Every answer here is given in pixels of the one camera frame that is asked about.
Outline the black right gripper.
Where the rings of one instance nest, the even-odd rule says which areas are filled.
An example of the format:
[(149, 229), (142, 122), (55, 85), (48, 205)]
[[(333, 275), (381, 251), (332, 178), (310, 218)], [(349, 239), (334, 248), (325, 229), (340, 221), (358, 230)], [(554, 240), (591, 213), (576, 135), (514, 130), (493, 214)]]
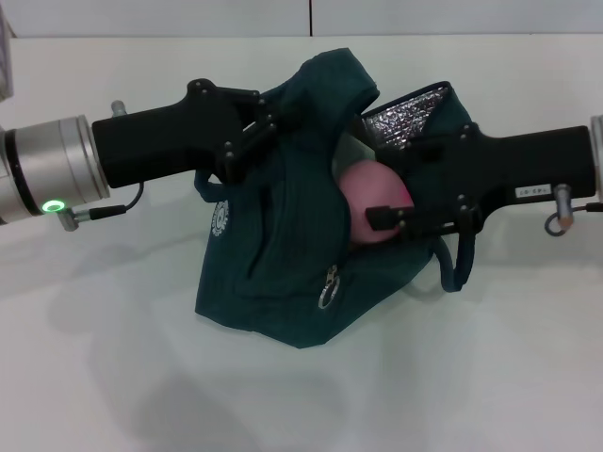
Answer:
[(554, 201), (560, 232), (574, 223), (572, 200), (595, 194), (595, 158), (585, 126), (514, 137), (488, 137), (475, 122), (451, 132), (404, 140), (376, 137), (376, 155), (401, 177), (412, 199), (441, 199), (457, 208), (371, 207), (373, 231), (397, 230), (404, 240), (477, 232), (499, 208)]

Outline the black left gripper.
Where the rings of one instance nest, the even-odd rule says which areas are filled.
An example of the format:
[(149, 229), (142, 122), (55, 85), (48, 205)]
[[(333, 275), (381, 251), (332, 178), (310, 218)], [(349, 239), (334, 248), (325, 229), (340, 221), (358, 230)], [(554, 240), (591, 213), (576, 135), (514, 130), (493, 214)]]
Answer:
[(108, 185), (123, 187), (190, 170), (239, 183), (283, 127), (276, 104), (259, 91), (197, 79), (173, 105), (96, 121), (91, 130)]

